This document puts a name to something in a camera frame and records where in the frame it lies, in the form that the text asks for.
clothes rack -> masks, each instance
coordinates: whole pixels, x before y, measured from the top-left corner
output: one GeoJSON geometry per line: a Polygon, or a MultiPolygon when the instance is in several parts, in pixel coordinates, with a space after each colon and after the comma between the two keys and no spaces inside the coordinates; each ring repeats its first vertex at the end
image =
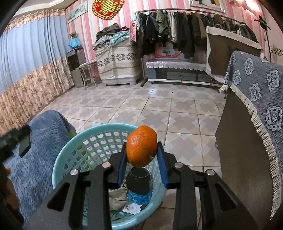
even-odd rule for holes
{"type": "MultiPolygon", "coordinates": [[[[192,10],[192,9],[182,9],[182,8],[161,8],[161,9],[152,9],[152,10],[140,10],[140,11],[136,11],[135,14],[138,14],[138,13],[143,13],[143,12],[149,12],[149,11],[158,11],[158,10],[184,10],[184,11],[192,11],[192,12],[200,12],[200,13],[205,13],[205,14],[215,14],[215,13],[212,13],[212,12],[208,12],[208,11],[202,11],[202,10],[192,10]]],[[[237,21],[235,19],[232,19],[230,17],[226,17],[224,15],[221,15],[221,14],[215,14],[215,15],[219,15],[223,18],[227,18],[227,19],[230,19],[232,21],[235,21],[235,22],[238,22],[238,23],[243,23],[243,22],[240,22],[240,21],[237,21]]]]}
{"type": "MultiPolygon", "coordinates": [[[[219,15],[219,16],[221,16],[223,18],[230,19],[230,20],[232,20],[234,22],[238,22],[238,23],[242,24],[242,22],[240,22],[238,20],[235,20],[235,19],[230,18],[230,17],[226,17],[226,16],[221,15],[221,14],[216,14],[216,13],[212,13],[212,12],[208,12],[208,11],[203,11],[203,10],[192,10],[192,9],[184,9],[184,8],[160,8],[160,9],[140,10],[140,11],[136,11],[135,12],[135,18],[136,18],[138,13],[150,12],[150,11],[158,11],[158,10],[183,10],[183,11],[191,11],[191,12],[200,12],[200,13],[205,13],[205,14],[214,14],[214,15],[219,15]]],[[[143,81],[142,81],[140,86],[143,87],[144,84],[148,81],[148,78],[145,76],[143,58],[141,59],[141,62],[142,62],[142,71],[143,71],[143,81]]]]}

striped wallpaper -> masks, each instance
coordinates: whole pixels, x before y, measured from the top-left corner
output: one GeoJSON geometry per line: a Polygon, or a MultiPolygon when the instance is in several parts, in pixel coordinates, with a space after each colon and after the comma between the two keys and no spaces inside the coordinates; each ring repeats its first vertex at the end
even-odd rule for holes
{"type": "MultiPolygon", "coordinates": [[[[87,0],[78,0],[73,5],[66,9],[67,13],[87,0]]],[[[226,15],[238,21],[245,22],[256,34],[259,43],[265,50],[264,30],[260,27],[258,22],[254,19],[257,17],[250,11],[243,10],[242,7],[231,5],[229,0],[224,0],[226,3],[226,15]]],[[[262,13],[262,8],[257,0],[254,1],[258,6],[258,11],[262,13]]],[[[190,8],[189,0],[125,0],[123,7],[112,20],[102,20],[92,13],[93,0],[88,0],[88,12],[70,22],[67,26],[68,33],[77,32],[82,45],[84,47],[85,56],[87,61],[95,59],[94,51],[91,49],[96,40],[96,33],[104,27],[110,26],[113,23],[118,23],[120,27],[129,27],[130,21],[134,16],[134,12],[138,10],[156,9],[156,8],[190,8]]],[[[203,8],[194,8],[212,12],[211,10],[203,8]]]]}

ceiling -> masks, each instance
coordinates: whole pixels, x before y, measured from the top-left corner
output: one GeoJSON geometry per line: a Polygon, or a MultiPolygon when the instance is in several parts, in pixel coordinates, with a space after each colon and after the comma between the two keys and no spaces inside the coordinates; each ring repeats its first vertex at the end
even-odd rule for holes
{"type": "Polygon", "coordinates": [[[26,13],[34,13],[43,9],[65,9],[76,0],[28,0],[16,12],[13,18],[26,13]]]}

framed picture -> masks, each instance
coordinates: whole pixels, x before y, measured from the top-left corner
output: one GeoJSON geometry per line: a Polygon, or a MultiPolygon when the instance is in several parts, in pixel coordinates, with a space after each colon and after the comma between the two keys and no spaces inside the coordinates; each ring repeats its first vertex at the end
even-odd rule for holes
{"type": "Polygon", "coordinates": [[[81,16],[82,14],[87,12],[87,1],[76,7],[75,9],[71,10],[68,13],[68,23],[70,23],[72,20],[76,19],[77,17],[81,16]]]}
{"type": "Polygon", "coordinates": [[[225,13],[224,0],[189,0],[191,7],[206,8],[225,13]]]}

wall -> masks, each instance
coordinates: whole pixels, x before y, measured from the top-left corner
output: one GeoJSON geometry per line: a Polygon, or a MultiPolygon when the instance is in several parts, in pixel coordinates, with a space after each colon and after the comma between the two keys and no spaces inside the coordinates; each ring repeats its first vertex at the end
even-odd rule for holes
{"type": "MultiPolygon", "coordinates": [[[[74,7],[77,7],[86,0],[78,0],[73,5],[66,9],[66,15],[74,7]]],[[[250,11],[243,10],[242,7],[231,5],[229,0],[224,0],[226,3],[226,15],[230,18],[234,18],[238,21],[245,22],[256,34],[260,44],[264,42],[264,31],[260,27],[258,22],[254,19],[257,17],[250,11]]],[[[258,7],[259,14],[262,13],[261,5],[254,1],[258,7]]],[[[96,40],[96,33],[102,30],[104,27],[110,26],[113,23],[118,23],[121,27],[129,27],[130,21],[134,16],[134,12],[138,10],[156,9],[156,8],[190,8],[189,0],[125,0],[123,7],[119,13],[110,21],[102,20],[94,16],[92,13],[93,0],[88,0],[88,12],[82,16],[76,18],[68,24],[68,33],[76,31],[79,34],[79,38],[82,41],[87,61],[95,59],[94,51],[91,49],[93,43],[96,40]]]]}
{"type": "MultiPolygon", "coordinates": [[[[279,28],[278,24],[275,22],[271,14],[268,12],[268,10],[264,6],[262,6],[262,9],[267,25],[271,28],[271,30],[268,29],[268,38],[269,38],[270,46],[273,47],[274,49],[283,50],[283,33],[281,29],[279,28]]],[[[266,57],[270,61],[267,40],[266,40],[266,57]]],[[[276,55],[271,52],[271,58],[272,58],[272,62],[277,63],[279,65],[283,65],[283,53],[281,55],[276,55]]]]}

